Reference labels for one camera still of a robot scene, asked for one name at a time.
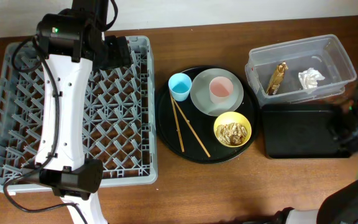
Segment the wooden chopstick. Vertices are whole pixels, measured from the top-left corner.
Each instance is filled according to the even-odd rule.
[[[179,136],[179,141],[180,141],[180,148],[182,152],[185,152],[185,148],[183,147],[183,141],[181,140],[181,134],[180,134],[180,128],[179,128],[179,122],[178,122],[178,117],[177,117],[177,111],[175,109],[175,104],[173,104],[173,102],[175,101],[172,98],[172,94],[171,91],[169,91],[169,95],[171,96],[171,103],[172,103],[172,109],[173,109],[173,115],[175,116],[175,122],[177,124],[177,130],[178,130],[178,136]]]
[[[196,137],[198,143],[199,143],[199,144],[201,145],[201,147],[204,149],[204,152],[206,153],[206,155],[207,155],[208,157],[211,157],[211,155],[209,155],[208,150],[206,150],[204,144],[201,142],[201,140],[199,139],[198,135],[197,135],[196,132],[194,131],[193,127],[191,127],[191,124],[190,124],[189,120],[187,120],[185,114],[184,114],[183,111],[180,109],[178,103],[177,103],[175,100],[173,100],[173,102],[174,102],[174,103],[176,104],[176,106],[178,107],[179,112],[181,113],[181,115],[182,115],[183,118],[185,119],[187,125],[188,125],[189,128],[191,129],[191,132],[193,132],[193,134],[194,134],[194,136]]]

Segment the wooden tabletop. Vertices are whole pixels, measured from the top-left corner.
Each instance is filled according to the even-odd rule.
[[[358,73],[358,16],[216,26],[125,30],[146,35],[155,60],[156,89],[169,76],[197,65],[217,65],[246,79],[250,49],[324,34],[339,37]],[[0,39],[0,75],[6,45]],[[186,161],[158,140],[158,179],[152,185],[99,190],[109,223],[216,223],[251,215],[273,215],[285,207],[319,208],[323,200],[356,179],[358,154],[350,159],[282,159],[264,156],[264,138],[239,157],[215,165]],[[18,194],[29,208],[60,203],[51,192]],[[28,214],[0,193],[0,223],[71,223],[66,208]]]

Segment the cable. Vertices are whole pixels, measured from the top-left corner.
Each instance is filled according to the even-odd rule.
[[[20,49],[26,44],[28,43],[28,41],[32,41],[33,43],[33,47],[35,49],[35,52],[37,53],[37,55],[40,58],[40,61],[37,62],[32,68],[28,68],[28,69],[18,69],[15,66],[15,57],[17,55],[17,53],[20,51]],[[53,75],[49,69],[49,66],[45,60],[45,56],[44,53],[42,52],[42,49],[38,46],[37,41],[35,39],[35,36],[26,39],[25,41],[23,41],[22,43],[20,43],[17,48],[15,49],[13,55],[12,55],[12,59],[11,59],[11,63],[12,66],[14,68],[14,70],[17,70],[19,72],[32,72],[34,70],[36,70],[37,68],[39,68],[42,65],[44,65],[46,72],[48,74],[48,77],[50,79],[50,83],[52,84],[52,89],[53,89],[53,97],[55,98],[55,131],[53,134],[53,144],[52,144],[52,150],[50,152],[50,154],[47,157],[47,160],[41,164],[41,166],[39,166],[38,168],[20,176],[20,177],[16,177],[15,179],[9,180],[8,182],[6,182],[4,184],[4,195],[5,197],[8,199],[9,202],[11,202],[13,204],[13,206],[15,206],[16,208],[18,208],[19,210],[22,210],[23,212],[29,212],[29,213],[38,213],[38,212],[46,212],[46,211],[51,211],[53,209],[56,208],[61,208],[61,207],[65,207],[65,206],[72,206],[75,208],[75,210],[78,212],[78,214],[80,215],[81,219],[84,221],[85,224],[88,224],[88,222],[86,221],[85,217],[83,216],[83,214],[81,213],[80,208],[78,208],[78,205],[76,203],[61,203],[58,205],[54,205],[51,207],[47,207],[47,208],[40,208],[40,209],[28,209],[23,207],[22,205],[19,205],[10,195],[9,192],[7,191],[7,187],[11,184],[15,184],[16,182],[23,180],[29,176],[32,176],[34,174],[39,173],[53,158],[53,155],[55,155],[56,150],[57,150],[57,141],[58,141],[58,135],[59,135],[59,116],[60,116],[60,107],[59,107],[59,97],[57,96],[57,86],[56,86],[56,82],[55,79],[53,78]]]
[[[116,22],[117,16],[118,16],[118,7],[116,4],[116,1],[111,0],[111,4],[112,4],[112,8],[114,9],[114,18],[112,19],[112,21],[109,24],[106,25],[104,30],[102,30],[103,32],[109,30],[112,27],[112,25],[114,25],[114,23]]]

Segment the crumpled white paper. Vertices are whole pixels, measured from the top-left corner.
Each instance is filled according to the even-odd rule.
[[[309,68],[304,72],[300,72],[298,77],[304,90],[316,88],[317,81],[325,79],[325,77],[314,68]]]

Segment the round tray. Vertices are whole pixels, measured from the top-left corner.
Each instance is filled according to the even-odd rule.
[[[187,74],[192,80],[202,71],[210,68],[219,68],[215,66],[200,66],[190,68],[182,73]],[[186,124],[186,121],[177,110],[178,123],[183,141],[185,152],[181,151],[175,117],[173,115],[172,103],[168,90],[168,82],[164,84],[156,96],[155,116],[157,125],[157,134],[164,144],[174,153],[193,162],[202,164],[214,164],[228,161],[244,152],[254,142],[259,132],[260,108],[255,93],[249,85],[239,78],[244,89],[244,98],[241,105],[235,111],[243,114],[250,122],[252,134],[249,141],[242,147],[225,147],[215,137],[213,125],[215,116],[208,116],[200,112],[192,103],[190,95],[182,102],[178,102],[181,110],[189,119],[191,126],[203,142],[211,157],[208,157],[197,139]]]

